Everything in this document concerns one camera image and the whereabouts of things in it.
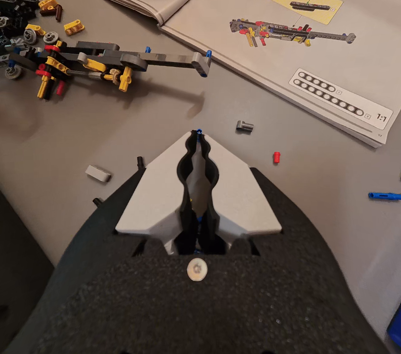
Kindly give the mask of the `long grey Technic assembly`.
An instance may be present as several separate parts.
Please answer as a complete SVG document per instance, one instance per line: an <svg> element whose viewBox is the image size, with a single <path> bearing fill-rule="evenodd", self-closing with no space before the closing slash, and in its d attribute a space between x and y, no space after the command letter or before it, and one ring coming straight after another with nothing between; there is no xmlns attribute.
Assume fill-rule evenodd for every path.
<svg viewBox="0 0 401 354"><path fill-rule="evenodd" d="M126 92L134 72L146 72L149 66L168 66L195 69L207 77L211 66L212 51L206 55L195 52L192 55L122 51L117 44L78 41L75 46L57 41L45 45L40 51L30 46L10 45L5 76L17 79L24 69L35 73L41 79L37 97L50 100L53 94L63 96L67 84L76 77L107 81Z"/></svg>

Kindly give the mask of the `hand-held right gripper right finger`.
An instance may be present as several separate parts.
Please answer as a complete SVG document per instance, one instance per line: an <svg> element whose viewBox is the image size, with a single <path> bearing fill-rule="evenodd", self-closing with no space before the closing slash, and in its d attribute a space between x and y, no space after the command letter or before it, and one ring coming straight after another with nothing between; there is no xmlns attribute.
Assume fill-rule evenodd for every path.
<svg viewBox="0 0 401 354"><path fill-rule="evenodd" d="M238 238L277 234L282 230L247 163L205 135L208 157L218 169L212 189L213 207L219 216L217 235L233 244Z"/></svg>

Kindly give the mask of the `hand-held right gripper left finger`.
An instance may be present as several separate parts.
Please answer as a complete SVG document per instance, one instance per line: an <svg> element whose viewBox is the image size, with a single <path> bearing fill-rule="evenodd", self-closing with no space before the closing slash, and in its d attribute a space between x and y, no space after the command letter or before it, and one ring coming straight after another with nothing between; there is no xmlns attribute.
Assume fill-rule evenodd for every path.
<svg viewBox="0 0 401 354"><path fill-rule="evenodd" d="M178 255L174 240L183 231L182 204L189 223L196 221L190 197L178 178L179 161L188 152L185 133L146 167L115 229L119 233L159 239L169 255Z"/></svg>

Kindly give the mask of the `light grey lego connector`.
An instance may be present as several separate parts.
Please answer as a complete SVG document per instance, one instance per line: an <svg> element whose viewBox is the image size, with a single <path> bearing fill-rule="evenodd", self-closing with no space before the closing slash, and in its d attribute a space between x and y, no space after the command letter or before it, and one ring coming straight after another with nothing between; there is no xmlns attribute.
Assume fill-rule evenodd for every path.
<svg viewBox="0 0 401 354"><path fill-rule="evenodd" d="M101 183L108 183L112 178L112 174L93 165L86 168L85 174Z"/></svg>

